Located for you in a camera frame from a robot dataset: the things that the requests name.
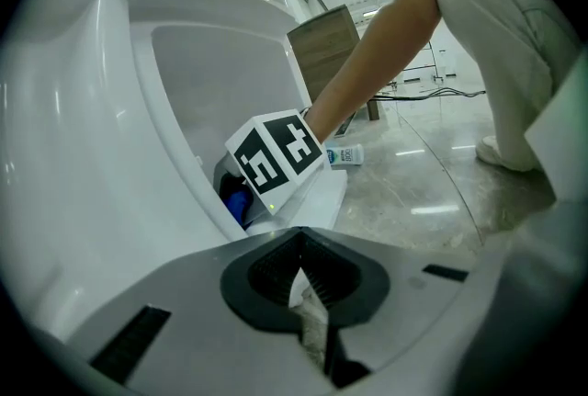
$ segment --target polished marble floor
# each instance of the polished marble floor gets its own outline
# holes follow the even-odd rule
[[[481,90],[481,80],[445,86]],[[421,96],[431,82],[401,85]],[[494,232],[512,229],[554,201],[540,173],[512,173],[476,159],[474,145],[493,134],[486,95],[380,102],[380,120],[361,109],[335,145],[361,143],[366,160],[345,166],[348,188],[335,224],[339,232],[422,250],[475,258]]]

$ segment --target ceiling light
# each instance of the ceiling light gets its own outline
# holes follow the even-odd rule
[[[364,17],[372,17],[378,13],[379,9],[370,10],[369,12],[364,12]]]
[[[421,207],[411,209],[413,215],[428,215],[431,213],[448,213],[450,211],[459,211],[458,205],[439,205],[438,207]]]
[[[424,153],[424,150],[402,151],[400,153],[396,153],[396,155],[397,156],[404,156],[406,154],[417,154],[417,153]]]

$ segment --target black slot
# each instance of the black slot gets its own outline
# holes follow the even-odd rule
[[[438,266],[430,264],[423,269],[426,274],[436,275],[447,280],[454,280],[456,282],[464,282],[468,277],[468,272],[464,270],[457,270],[456,268]]]
[[[92,359],[90,365],[117,383],[124,384],[171,314],[145,306]]]

